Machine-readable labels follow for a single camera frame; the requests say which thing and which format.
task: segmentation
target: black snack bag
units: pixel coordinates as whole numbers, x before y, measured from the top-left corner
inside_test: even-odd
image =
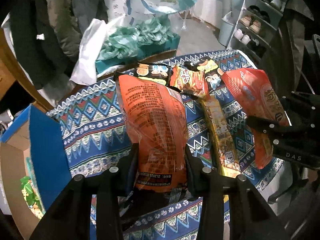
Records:
[[[170,67],[166,64],[138,63],[134,76],[166,86],[169,81]]]
[[[186,61],[184,66],[192,71],[204,71],[205,80],[208,83],[209,92],[216,90],[218,87],[224,84],[221,76],[223,71],[218,65],[214,62],[213,59],[209,57],[203,57],[197,62]]]

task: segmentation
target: metal bolt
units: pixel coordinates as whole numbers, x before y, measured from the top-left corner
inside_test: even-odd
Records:
[[[113,167],[111,167],[111,168],[109,169],[109,171],[110,171],[111,173],[116,173],[116,172],[119,171],[119,168],[116,167],[116,166],[113,166]]]
[[[74,177],[73,177],[73,179],[75,180],[75,181],[80,181],[81,179],[83,179],[84,178],[84,176],[82,175],[82,174],[77,174],[77,175],[75,175]]]
[[[211,168],[209,168],[209,167],[203,167],[203,168],[202,168],[202,171],[203,171],[204,173],[210,173],[212,170],[211,170]]]
[[[246,180],[247,180],[246,176],[244,176],[243,174],[240,174],[240,175],[238,175],[237,177],[238,177],[238,179],[239,179],[240,181],[246,181]]]

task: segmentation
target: trash can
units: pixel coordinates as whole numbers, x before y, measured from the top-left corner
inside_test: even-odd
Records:
[[[232,17],[232,12],[228,12],[223,18],[222,18],[222,25],[219,33],[219,42],[223,46],[227,46],[230,37],[232,35],[233,28],[235,26],[235,21]]]

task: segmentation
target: snack package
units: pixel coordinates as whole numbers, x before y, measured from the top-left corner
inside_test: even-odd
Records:
[[[241,68],[227,71],[222,79],[233,97],[247,115],[278,121],[289,125],[284,109],[263,70]],[[252,129],[255,146],[255,162],[259,169],[272,159],[272,147],[268,136]]]
[[[220,103],[214,96],[209,100],[201,102],[207,123],[213,134],[216,152],[221,166],[223,176],[235,178],[239,175],[240,165],[233,138],[227,128],[227,120],[223,115]]]
[[[223,71],[218,65],[214,62],[213,59],[209,57],[203,57],[199,59],[197,62],[189,62],[186,61],[184,66],[189,70],[199,70],[204,72],[204,79],[208,83],[209,90],[216,90],[219,86],[223,85],[223,81],[221,76],[223,75]]]
[[[165,64],[142,64],[139,63],[134,76],[143,80],[157,82],[164,86],[168,83],[170,68]]]
[[[178,88],[182,93],[208,98],[208,84],[204,81],[203,71],[192,71],[177,65],[172,69],[170,86]]]
[[[168,192],[184,184],[188,130],[180,94],[130,75],[118,77],[116,91],[127,133],[139,143],[135,186]]]

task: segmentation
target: patterned tablecloth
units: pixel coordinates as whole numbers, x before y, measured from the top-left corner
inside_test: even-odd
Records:
[[[240,51],[224,50],[174,57],[162,61],[170,66],[182,65],[184,61],[197,61],[210,57],[225,72],[241,67],[254,67],[249,58]],[[221,104],[226,115],[228,129],[233,135],[236,151],[243,174],[259,191],[273,179],[282,165],[274,158],[264,169],[254,163],[253,137],[245,125],[246,114],[230,94],[225,85],[210,91]],[[182,95],[186,109],[189,140],[188,146],[194,156],[204,165],[211,167],[211,140],[204,113],[198,102]],[[48,115],[57,119],[68,157],[71,175],[97,175],[116,165],[128,154],[130,139],[125,131],[119,109],[116,86],[112,78],[88,86],[67,98]],[[95,224],[95,201],[92,202],[91,222]],[[202,199],[193,202],[184,200],[146,214],[127,231],[125,239],[195,239],[202,207]],[[229,205],[225,203],[225,222],[229,221]]]

